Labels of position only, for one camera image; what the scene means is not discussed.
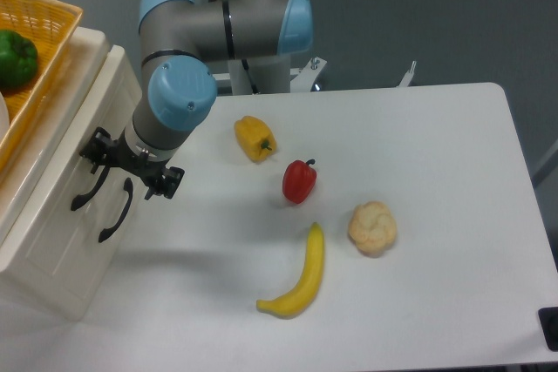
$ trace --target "cabinet drawer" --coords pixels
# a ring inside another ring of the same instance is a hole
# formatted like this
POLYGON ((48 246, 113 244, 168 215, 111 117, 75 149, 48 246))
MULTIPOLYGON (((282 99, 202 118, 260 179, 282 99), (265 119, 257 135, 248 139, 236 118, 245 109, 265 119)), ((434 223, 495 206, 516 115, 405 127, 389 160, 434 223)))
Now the cabinet drawer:
POLYGON ((92 164, 78 153, 97 126, 118 137, 140 98, 140 85, 124 50, 113 47, 0 247, 1 282, 33 305, 71 319, 80 318, 89 306, 146 187, 139 178, 113 168, 98 193, 72 211, 74 197, 92 190, 102 172, 100 167, 91 174, 92 164), (116 224, 126 204, 127 178, 133 183, 128 215, 109 240, 99 243, 99 233, 116 224))

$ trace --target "drawer handle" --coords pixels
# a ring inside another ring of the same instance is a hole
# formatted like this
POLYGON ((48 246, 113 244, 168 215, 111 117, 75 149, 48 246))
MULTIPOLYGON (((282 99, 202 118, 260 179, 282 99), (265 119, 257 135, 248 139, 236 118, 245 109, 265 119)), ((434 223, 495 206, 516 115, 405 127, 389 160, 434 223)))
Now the drawer handle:
POLYGON ((88 193, 84 193, 83 195, 76 196, 71 201, 70 209, 72 211, 77 211, 79 208, 81 208, 87 202, 92 200, 93 196, 95 196, 95 194, 99 191, 99 189, 105 183, 105 180, 106 180, 106 177, 108 176, 109 170, 111 170, 111 167, 110 166, 105 166, 103 168, 103 172, 101 172, 99 178, 97 179, 97 183, 95 183, 95 186, 93 187, 93 189, 91 191, 89 191, 88 193))
POLYGON ((128 215, 128 211, 130 210, 130 205, 132 204, 133 198, 133 183, 130 178, 126 178, 126 180, 124 181, 124 190, 128 192, 128 201, 124 205, 122 214, 120 215, 119 220, 116 221, 116 224, 114 224, 114 226, 105 228, 103 231, 101 231, 101 234, 99 234, 99 243, 108 240, 116 232, 116 230, 119 229, 120 225, 124 221, 124 218, 128 215))

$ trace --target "banana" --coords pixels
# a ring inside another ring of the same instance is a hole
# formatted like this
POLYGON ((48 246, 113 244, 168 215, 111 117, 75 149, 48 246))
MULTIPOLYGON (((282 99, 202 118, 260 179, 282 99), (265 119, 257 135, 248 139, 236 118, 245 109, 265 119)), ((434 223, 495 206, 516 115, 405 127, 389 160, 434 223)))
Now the banana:
POLYGON ((306 241, 303 272, 295 287, 272 301, 257 300, 258 310, 278 317, 291 318, 302 313, 316 297, 322 283, 325 240, 316 222, 310 227, 306 241))

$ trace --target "wicker basket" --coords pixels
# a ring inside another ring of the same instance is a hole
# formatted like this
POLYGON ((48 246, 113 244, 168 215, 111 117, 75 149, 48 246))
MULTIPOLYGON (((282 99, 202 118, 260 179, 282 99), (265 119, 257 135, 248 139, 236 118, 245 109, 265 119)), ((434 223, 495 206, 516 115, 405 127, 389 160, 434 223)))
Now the wicker basket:
POLYGON ((37 75, 19 89, 2 90, 10 129, 0 139, 0 181, 44 104, 56 94, 50 90, 51 82, 82 14, 80 8, 57 0, 0 0, 0 29, 14 30, 29 38, 38 51, 37 75))

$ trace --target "black object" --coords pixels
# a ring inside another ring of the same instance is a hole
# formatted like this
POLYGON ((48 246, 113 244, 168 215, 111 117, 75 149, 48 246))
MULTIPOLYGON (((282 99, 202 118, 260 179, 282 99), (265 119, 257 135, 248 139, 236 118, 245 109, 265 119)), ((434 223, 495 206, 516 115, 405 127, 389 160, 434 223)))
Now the black object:
POLYGON ((130 178, 126 178, 126 180, 124 181, 124 190, 128 192, 128 201, 124 205, 124 209, 120 214, 119 220, 116 221, 116 224, 114 224, 114 226, 110 228, 105 228, 103 229, 103 231, 101 231, 101 233, 99 234, 99 243, 102 243, 103 241, 111 238, 111 236, 116 232, 116 230, 119 229, 120 225, 124 221, 124 218, 128 215, 128 211, 130 210, 130 205, 132 204, 132 199, 133 199, 133 183, 130 178))
POLYGON ((174 50, 174 49, 172 49, 172 50, 159 50, 159 51, 156 51, 156 52, 152 52, 147 57, 145 57, 143 60, 141 60, 141 67, 146 65, 149 61, 153 60, 154 58, 166 57, 166 56, 187 56, 187 57, 193 57, 195 59, 198 59, 194 54, 192 54, 191 52, 188 52, 188 51, 174 50))
POLYGON ((233 42, 233 25, 230 22, 230 9, 228 7, 228 0, 224 0, 223 7, 223 21, 225 23, 225 37, 227 39, 227 52, 228 58, 235 59, 235 43, 233 42))
POLYGON ((553 352, 558 351, 558 307, 541 308, 539 310, 542 332, 547 346, 553 352))
MULTIPOLYGON (((145 196, 146 200, 149 200, 153 195, 163 195, 165 198, 171 199, 184 177, 184 170, 178 167, 167 168, 165 166, 168 159, 164 161, 151 161, 149 160, 149 151, 147 150, 142 151, 139 155, 134 153, 126 143, 124 132, 120 134, 119 139, 112 140, 111 135, 101 127, 97 127, 85 147, 79 152, 79 155, 92 162, 91 173, 95 173, 99 166, 108 166, 120 167, 138 176, 144 185, 149 188, 145 196)), ((77 209, 80 207, 79 204, 81 206, 84 205, 86 202, 83 203, 83 200, 90 200, 100 189, 101 185, 102 182, 86 194, 85 198, 76 197, 77 202, 72 202, 72 206, 75 206, 77 209)))
POLYGON ((250 67, 248 66, 248 60, 246 58, 242 59, 242 67, 244 68, 246 76, 248 77, 248 81, 250 82, 252 93, 254 93, 255 95, 259 95, 260 90, 258 89, 258 86, 255 85, 254 79, 252 79, 252 75, 250 74, 250 67))
POLYGON ((95 186, 93 187, 93 189, 91 191, 89 191, 88 193, 84 193, 83 195, 76 196, 71 201, 70 209, 72 211, 77 211, 79 208, 81 208, 83 205, 85 205, 87 202, 89 202, 93 198, 93 196, 95 196, 97 194, 99 189, 105 183, 106 177, 108 176, 108 173, 109 173, 110 170, 111 170, 110 166, 105 166, 105 168, 103 169, 103 172, 101 172, 101 175, 97 179, 97 182, 95 183, 95 186))

